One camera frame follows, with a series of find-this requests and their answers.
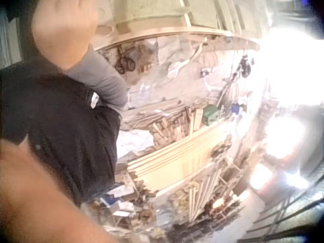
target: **fluorescent light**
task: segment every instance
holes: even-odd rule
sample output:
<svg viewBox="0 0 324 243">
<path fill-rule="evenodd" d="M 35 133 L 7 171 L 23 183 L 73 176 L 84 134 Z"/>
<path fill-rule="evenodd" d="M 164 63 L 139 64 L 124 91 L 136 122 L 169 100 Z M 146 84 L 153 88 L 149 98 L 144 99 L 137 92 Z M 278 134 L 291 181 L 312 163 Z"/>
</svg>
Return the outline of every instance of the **fluorescent light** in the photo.
<svg viewBox="0 0 324 243">
<path fill-rule="evenodd" d="M 286 174 L 287 177 L 287 182 L 291 186 L 295 186 L 299 189 L 305 189 L 308 187 L 309 183 L 306 181 L 304 178 L 302 178 L 299 173 L 291 175 L 291 174 Z"/>
<path fill-rule="evenodd" d="M 258 164 L 253 172 L 253 176 L 250 180 L 250 185 L 258 190 L 260 189 L 270 178 L 272 177 L 272 171 L 269 170 L 263 164 Z"/>
</svg>

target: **hanging tool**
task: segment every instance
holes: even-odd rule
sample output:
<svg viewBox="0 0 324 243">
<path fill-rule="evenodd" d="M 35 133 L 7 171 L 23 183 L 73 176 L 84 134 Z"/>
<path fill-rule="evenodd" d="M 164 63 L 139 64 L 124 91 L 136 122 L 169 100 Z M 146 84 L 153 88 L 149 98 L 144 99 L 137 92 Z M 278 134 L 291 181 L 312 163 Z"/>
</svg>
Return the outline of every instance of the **hanging tool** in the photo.
<svg viewBox="0 0 324 243">
<path fill-rule="evenodd" d="M 125 74 L 126 71 L 132 72 L 136 68 L 136 64 L 132 58 L 126 57 L 125 53 L 122 53 L 122 48 L 117 48 L 119 59 L 116 62 L 115 68 L 119 74 Z"/>
</svg>

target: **bright light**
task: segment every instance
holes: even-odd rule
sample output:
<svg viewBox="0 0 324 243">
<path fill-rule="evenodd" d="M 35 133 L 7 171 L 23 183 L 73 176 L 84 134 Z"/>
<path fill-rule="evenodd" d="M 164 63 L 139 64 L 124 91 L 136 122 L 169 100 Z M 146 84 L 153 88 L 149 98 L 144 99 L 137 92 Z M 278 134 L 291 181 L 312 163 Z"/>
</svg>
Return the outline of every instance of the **bright light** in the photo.
<svg viewBox="0 0 324 243">
<path fill-rule="evenodd" d="M 267 77 L 283 106 L 320 104 L 323 43 L 306 33 L 282 28 L 271 28 L 263 39 L 261 52 Z"/>
<path fill-rule="evenodd" d="M 243 201 L 249 195 L 250 195 L 250 192 L 248 190 L 245 190 L 244 192 L 242 192 L 242 194 L 238 198 L 239 198 L 240 201 Z"/>
<path fill-rule="evenodd" d="M 222 206 L 223 204 L 224 204 L 224 199 L 220 198 L 214 202 L 213 209 L 218 208 L 219 206 Z"/>
<path fill-rule="evenodd" d="M 258 190 L 260 189 L 272 176 L 272 171 L 262 164 L 258 164 L 253 172 L 250 180 L 250 185 Z"/>
<path fill-rule="evenodd" d="M 291 175 L 291 174 L 286 174 L 287 177 L 287 182 L 291 186 L 295 186 L 299 189 L 305 189 L 308 187 L 309 183 L 306 181 L 304 178 L 302 178 L 299 173 Z"/>
<path fill-rule="evenodd" d="M 236 130 L 240 138 L 244 137 L 251 126 L 251 120 L 248 117 L 242 118 L 238 123 Z"/>
<path fill-rule="evenodd" d="M 320 200 L 321 198 L 323 198 L 323 193 L 322 192 L 318 192 L 312 197 L 312 199 L 314 201 Z"/>
<path fill-rule="evenodd" d="M 304 127 L 296 119 L 289 117 L 272 118 L 266 128 L 267 153 L 284 158 L 294 151 L 301 140 Z"/>
</svg>

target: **blue object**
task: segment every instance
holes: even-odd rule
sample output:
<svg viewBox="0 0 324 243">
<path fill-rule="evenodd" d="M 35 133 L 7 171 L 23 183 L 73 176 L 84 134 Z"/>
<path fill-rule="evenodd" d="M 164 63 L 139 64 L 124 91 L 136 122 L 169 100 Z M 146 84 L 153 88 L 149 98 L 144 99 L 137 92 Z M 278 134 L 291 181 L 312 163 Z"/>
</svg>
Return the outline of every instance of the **blue object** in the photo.
<svg viewBox="0 0 324 243">
<path fill-rule="evenodd" d="M 239 104 L 232 104 L 231 111 L 234 114 L 238 115 L 238 113 L 239 113 Z"/>
</svg>

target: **hand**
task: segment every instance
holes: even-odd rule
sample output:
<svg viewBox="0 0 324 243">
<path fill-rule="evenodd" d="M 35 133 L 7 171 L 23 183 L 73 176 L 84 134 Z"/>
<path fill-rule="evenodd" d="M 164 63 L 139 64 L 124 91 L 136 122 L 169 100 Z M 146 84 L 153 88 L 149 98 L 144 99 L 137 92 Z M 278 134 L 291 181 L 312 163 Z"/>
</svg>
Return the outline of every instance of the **hand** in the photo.
<svg viewBox="0 0 324 243">
<path fill-rule="evenodd" d="M 40 53 L 67 70 L 87 52 L 97 21 L 95 0 L 39 0 L 31 29 Z"/>
</svg>

